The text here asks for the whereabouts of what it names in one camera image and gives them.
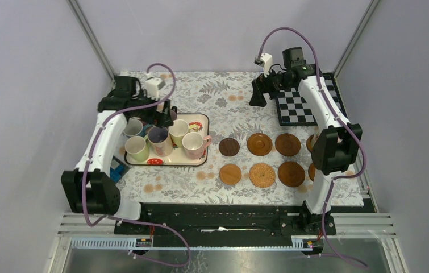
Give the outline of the white cup yellow handle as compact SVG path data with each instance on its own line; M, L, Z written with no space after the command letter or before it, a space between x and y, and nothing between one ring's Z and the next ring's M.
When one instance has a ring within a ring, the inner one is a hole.
M202 128L200 122L186 122L183 119L177 119L174 124L168 128L169 135L177 147L182 147L182 140L187 133L198 132Z

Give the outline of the black white chessboard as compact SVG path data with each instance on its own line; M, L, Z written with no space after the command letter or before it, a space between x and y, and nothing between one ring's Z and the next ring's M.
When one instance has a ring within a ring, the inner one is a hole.
M324 73L327 90L336 106L347 117L343 100L333 73ZM280 126L315 126L313 112L306 100L295 89L281 91L275 99Z

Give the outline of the cream tray with black rim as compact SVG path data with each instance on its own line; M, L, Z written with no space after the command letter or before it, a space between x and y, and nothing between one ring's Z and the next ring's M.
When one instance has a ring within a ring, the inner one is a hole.
M210 120L205 114L178 114L174 126L144 140L131 136L125 140L119 155L131 166L200 166L207 159L211 141Z

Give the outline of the white cup pink front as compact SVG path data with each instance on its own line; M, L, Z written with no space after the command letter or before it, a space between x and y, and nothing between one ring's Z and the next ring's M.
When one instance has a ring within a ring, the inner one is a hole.
M205 149L211 143L212 137L210 135L203 136L198 132L187 133L182 140L182 146L189 159L202 158Z

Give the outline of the dark walnut coaster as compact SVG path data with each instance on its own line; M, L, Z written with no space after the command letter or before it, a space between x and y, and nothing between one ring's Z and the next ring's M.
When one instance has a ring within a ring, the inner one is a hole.
M224 156L235 156L240 150L240 144L234 138L224 138L220 141L218 148Z

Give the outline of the light bamboo coaster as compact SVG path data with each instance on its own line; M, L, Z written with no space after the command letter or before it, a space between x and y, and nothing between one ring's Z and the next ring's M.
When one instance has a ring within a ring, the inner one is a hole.
M235 164L226 164L219 171L219 177L226 185L235 185L242 178L241 169Z

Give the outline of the woven rattan coaster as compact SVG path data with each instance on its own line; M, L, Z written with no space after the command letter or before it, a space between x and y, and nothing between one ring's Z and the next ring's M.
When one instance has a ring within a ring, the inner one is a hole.
M259 188L272 186L276 181L276 174L270 165L266 163L256 163L249 170L251 183Z

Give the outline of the brown ridged wooden coaster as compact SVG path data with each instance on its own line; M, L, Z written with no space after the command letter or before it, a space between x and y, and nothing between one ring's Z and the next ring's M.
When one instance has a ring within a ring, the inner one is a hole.
M306 178L303 167L293 161L282 163L277 171L279 180L287 187L298 187Z

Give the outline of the purple cup dark handle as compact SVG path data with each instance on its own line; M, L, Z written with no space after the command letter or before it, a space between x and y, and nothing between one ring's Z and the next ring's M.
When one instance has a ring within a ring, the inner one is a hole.
M173 121L177 119L177 112L178 112L178 108L176 106L172 106L170 108L170 117Z

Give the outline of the large cream cup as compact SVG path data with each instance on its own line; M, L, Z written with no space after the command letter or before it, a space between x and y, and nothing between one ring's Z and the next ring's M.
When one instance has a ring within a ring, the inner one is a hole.
M315 146L315 144L319 138L319 133L320 133L320 131L318 129L316 129L315 133L312 135L311 142L310 142L312 148L314 148L314 146Z

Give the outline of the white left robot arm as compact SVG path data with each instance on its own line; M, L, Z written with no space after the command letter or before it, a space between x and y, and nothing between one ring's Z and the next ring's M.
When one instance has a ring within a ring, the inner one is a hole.
M97 106L96 126L82 158L72 171L61 175L69 207L73 213L101 214L117 220L128 220L128 227L137 234L149 228L148 216L141 213L141 204L122 200L115 181L110 177L111 163L121 133L131 118L157 127L173 124L168 97L160 98L165 86L160 77L148 76L144 84L132 76L115 76L114 88Z

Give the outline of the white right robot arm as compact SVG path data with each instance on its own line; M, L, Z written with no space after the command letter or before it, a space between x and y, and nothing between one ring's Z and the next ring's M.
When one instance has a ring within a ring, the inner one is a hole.
M306 234L314 234L327 223L333 181L344 178L345 171L355 162L363 131L337 107L320 69L316 64L307 64L302 48L289 48L283 54L288 59L283 72L272 69L272 55L260 52L255 58L255 64L261 66L263 72L252 80L249 104L264 107L267 105L265 94L275 99L281 91L290 89L295 89L307 102L319 134L311 152L316 169L314 194L303 202L299 227Z

